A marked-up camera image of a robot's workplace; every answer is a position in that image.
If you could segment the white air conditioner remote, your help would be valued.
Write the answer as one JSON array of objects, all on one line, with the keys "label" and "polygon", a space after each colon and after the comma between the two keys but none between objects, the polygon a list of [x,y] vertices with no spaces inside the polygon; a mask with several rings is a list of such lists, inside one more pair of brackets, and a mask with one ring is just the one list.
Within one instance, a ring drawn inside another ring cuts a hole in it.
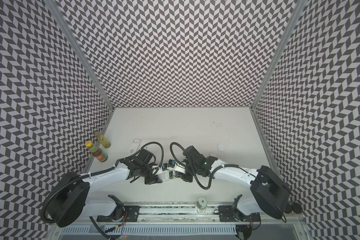
[{"label": "white air conditioner remote", "polygon": [[142,140],[140,139],[134,139],[129,147],[130,154],[136,153],[140,149],[140,144]]}]

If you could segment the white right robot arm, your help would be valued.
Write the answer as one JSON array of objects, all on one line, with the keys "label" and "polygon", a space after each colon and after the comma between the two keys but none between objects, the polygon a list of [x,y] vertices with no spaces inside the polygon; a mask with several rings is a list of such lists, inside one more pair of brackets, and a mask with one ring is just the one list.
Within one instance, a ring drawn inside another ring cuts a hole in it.
[{"label": "white right robot arm", "polygon": [[216,157],[205,158],[194,146],[184,149],[176,142],[170,143],[170,152],[175,162],[190,171],[203,190],[210,189],[213,180],[224,180],[249,189],[251,198],[243,200],[238,196],[234,201],[234,208],[241,214],[265,213],[287,222],[285,214],[291,189],[271,168],[247,169]]}]

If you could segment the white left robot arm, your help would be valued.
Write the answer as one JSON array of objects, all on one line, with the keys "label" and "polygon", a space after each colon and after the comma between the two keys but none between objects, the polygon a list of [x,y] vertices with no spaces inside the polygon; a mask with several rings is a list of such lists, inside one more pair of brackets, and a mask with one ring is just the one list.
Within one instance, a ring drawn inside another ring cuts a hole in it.
[{"label": "white left robot arm", "polygon": [[163,162],[151,162],[155,155],[146,147],[152,144],[149,142],[136,153],[116,160],[108,169],[94,173],[64,174],[43,202],[39,212],[42,222],[57,224],[62,228],[78,218],[92,217],[97,203],[92,194],[96,191],[117,182],[155,176],[162,169]]}]

